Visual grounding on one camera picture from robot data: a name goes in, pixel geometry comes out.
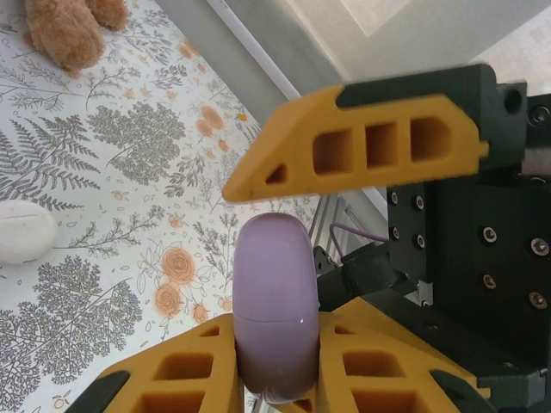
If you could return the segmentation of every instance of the rectangular hole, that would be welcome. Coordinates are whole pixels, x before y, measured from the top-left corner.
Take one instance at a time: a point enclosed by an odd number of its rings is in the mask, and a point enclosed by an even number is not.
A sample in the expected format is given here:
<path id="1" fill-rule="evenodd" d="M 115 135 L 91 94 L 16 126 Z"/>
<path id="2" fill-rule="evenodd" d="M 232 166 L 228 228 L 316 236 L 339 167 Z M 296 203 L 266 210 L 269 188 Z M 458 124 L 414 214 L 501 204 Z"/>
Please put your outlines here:
<path id="1" fill-rule="evenodd" d="M 451 152 L 451 131 L 438 118 L 411 122 L 412 162 L 441 159 Z"/>
<path id="2" fill-rule="evenodd" d="M 208 353 L 171 354 L 163 360 L 154 379 L 206 379 L 213 370 L 213 359 Z"/>
<path id="3" fill-rule="evenodd" d="M 354 170 L 352 131 L 323 133 L 313 141 L 313 169 L 317 175 L 332 175 Z"/>
<path id="4" fill-rule="evenodd" d="M 199 413 L 205 393 L 145 394 L 135 413 Z"/>
<path id="5" fill-rule="evenodd" d="M 348 376 L 405 377 L 404 371 L 392 354 L 381 351 L 354 351 L 343 356 Z"/>
<path id="6" fill-rule="evenodd" d="M 214 337 L 220 334 L 220 327 L 215 325 L 201 334 L 201 337 Z"/>
<path id="7" fill-rule="evenodd" d="M 428 413 L 426 404 L 414 391 L 354 390 L 359 413 Z"/>
<path id="8" fill-rule="evenodd" d="M 367 126 L 365 146 L 368 169 L 398 164 L 398 128 L 395 123 Z"/>
<path id="9" fill-rule="evenodd" d="M 336 334 L 341 334 L 341 335 L 353 335 L 353 334 L 355 334 L 355 332 L 353 332 L 352 330 L 350 330 L 346 327 L 343 327 L 342 325 L 335 326 L 335 333 Z"/>

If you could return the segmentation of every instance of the fern leaf print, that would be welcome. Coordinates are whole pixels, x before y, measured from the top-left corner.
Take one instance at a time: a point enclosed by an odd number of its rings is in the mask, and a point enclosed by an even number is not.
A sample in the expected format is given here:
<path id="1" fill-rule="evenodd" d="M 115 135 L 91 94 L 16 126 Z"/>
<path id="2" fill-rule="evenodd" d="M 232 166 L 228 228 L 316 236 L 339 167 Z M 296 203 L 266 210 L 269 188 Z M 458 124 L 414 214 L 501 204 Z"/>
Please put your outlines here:
<path id="1" fill-rule="evenodd" d="M 100 189 L 93 178 L 78 173 L 97 174 L 99 169 L 84 160 L 97 158 L 82 142 L 86 130 L 78 116 L 41 118 L 44 126 L 26 119 L 25 124 L 12 120 L 16 143 L 0 131 L 0 200 L 31 200 L 49 210 L 79 207 L 58 201 L 47 191 L 60 186 Z"/>

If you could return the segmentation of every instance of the triangular hole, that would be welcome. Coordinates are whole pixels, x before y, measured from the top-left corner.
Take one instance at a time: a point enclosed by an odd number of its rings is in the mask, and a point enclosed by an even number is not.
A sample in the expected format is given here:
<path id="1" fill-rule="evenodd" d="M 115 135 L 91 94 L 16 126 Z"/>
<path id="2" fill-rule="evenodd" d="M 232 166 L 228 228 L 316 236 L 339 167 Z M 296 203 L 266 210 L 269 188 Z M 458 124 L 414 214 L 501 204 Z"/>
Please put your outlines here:
<path id="1" fill-rule="evenodd" d="M 335 326 L 335 333 L 337 334 L 355 334 L 354 331 L 347 329 L 346 327 L 343 327 L 342 325 Z"/>
<path id="2" fill-rule="evenodd" d="M 214 325 L 204 333 L 201 333 L 201 337 L 214 337 L 220 334 L 220 327 L 218 325 Z"/>
<path id="3" fill-rule="evenodd" d="M 287 165 L 281 164 L 275 168 L 272 175 L 268 177 L 266 183 L 268 185 L 273 185 L 275 183 L 284 183 L 287 181 Z"/>
<path id="4" fill-rule="evenodd" d="M 294 402 L 294 405 L 304 411 L 307 411 L 308 413 L 313 412 L 312 401 L 307 398 L 297 400 L 296 402 Z"/>

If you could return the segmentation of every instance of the teddy bear leg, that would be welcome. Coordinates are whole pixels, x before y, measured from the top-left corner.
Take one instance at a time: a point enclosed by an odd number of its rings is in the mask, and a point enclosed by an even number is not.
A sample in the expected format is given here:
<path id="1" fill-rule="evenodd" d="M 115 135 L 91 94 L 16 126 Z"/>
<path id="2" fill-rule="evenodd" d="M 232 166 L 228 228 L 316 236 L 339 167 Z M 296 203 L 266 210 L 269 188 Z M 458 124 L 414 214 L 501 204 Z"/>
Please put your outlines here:
<path id="1" fill-rule="evenodd" d="M 23 41 L 27 46 L 29 46 L 31 49 L 37 51 L 37 52 L 43 52 L 44 47 L 41 46 L 40 42 L 35 40 L 33 38 L 33 34 L 31 32 L 26 32 L 23 35 Z"/>
<path id="2" fill-rule="evenodd" d="M 25 5 L 31 33 L 26 40 L 69 76 L 99 61 L 104 48 L 102 31 L 84 0 L 27 0 Z"/>
<path id="3" fill-rule="evenodd" d="M 78 69 L 67 69 L 66 67 L 64 67 L 63 70 L 68 77 L 72 77 L 73 79 L 78 79 L 80 77 L 80 70 Z"/>
<path id="4" fill-rule="evenodd" d="M 105 28 L 114 31 L 122 30 L 128 21 L 128 9 L 124 0 L 85 0 L 86 5 Z"/>

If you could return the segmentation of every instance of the floral tablecloth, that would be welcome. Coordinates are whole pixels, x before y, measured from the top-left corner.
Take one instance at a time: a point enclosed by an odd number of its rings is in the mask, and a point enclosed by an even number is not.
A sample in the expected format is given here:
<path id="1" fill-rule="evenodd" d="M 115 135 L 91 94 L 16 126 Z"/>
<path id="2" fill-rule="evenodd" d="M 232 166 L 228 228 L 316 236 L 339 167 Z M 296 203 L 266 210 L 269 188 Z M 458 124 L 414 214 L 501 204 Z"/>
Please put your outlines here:
<path id="1" fill-rule="evenodd" d="M 31 51 L 0 4 L 0 200 L 53 212 L 60 237 L 0 268 L 0 411 L 61 412 L 101 370 L 232 310 L 240 226 L 308 225 L 317 199 L 227 205 L 259 126 L 151 0 L 79 79 Z"/>

